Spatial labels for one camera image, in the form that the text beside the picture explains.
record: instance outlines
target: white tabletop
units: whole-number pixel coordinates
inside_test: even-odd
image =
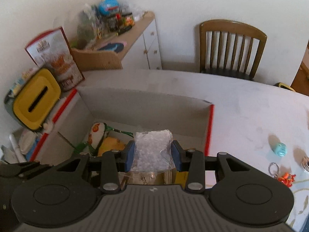
[[[270,162],[276,162],[280,174],[296,174],[291,187],[295,205],[287,223],[293,223],[295,231],[302,228],[309,214],[309,174],[300,167],[302,158],[309,155],[309,97],[256,82],[191,72],[104,70],[84,76],[82,87],[167,93],[215,104],[209,155],[225,151],[267,174]],[[271,150],[269,144],[276,141],[286,144],[286,156],[278,157]]]

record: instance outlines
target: white logo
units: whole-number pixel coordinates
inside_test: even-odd
[[[153,192],[153,193],[156,192],[156,191],[158,191],[158,189],[157,189],[156,187],[150,188],[149,190],[150,190],[151,192]]]

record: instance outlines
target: white wall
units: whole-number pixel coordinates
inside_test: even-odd
[[[85,2],[99,0],[0,0],[0,99],[34,65],[24,50],[27,42],[52,29],[54,18]],[[19,127],[0,104],[0,144],[9,145],[9,133]]]
[[[164,69],[198,71],[196,26],[210,19],[230,19],[268,36],[256,81],[290,85],[309,39],[309,0],[126,1],[155,12]]]

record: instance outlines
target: red orange keychain figure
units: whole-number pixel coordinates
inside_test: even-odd
[[[271,166],[273,166],[273,165],[277,167],[277,171],[274,172],[274,173],[272,173],[272,172],[270,171],[270,168],[271,168]],[[279,166],[278,166],[276,163],[274,163],[274,162],[272,162],[272,163],[269,165],[268,171],[269,171],[269,174],[270,174],[273,178],[275,178],[275,179],[277,179],[278,181],[282,182],[282,183],[283,183],[284,185],[286,185],[287,187],[291,187],[291,186],[292,186],[292,183],[295,181],[294,178],[295,178],[296,174],[285,173],[283,176],[279,177],[279,175],[278,175],[278,173],[279,173]]]

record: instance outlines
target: teal toy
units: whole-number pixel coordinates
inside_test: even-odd
[[[286,148],[286,145],[284,143],[277,143],[274,148],[273,148],[273,152],[280,156],[280,157],[283,157],[287,154],[287,148]]]

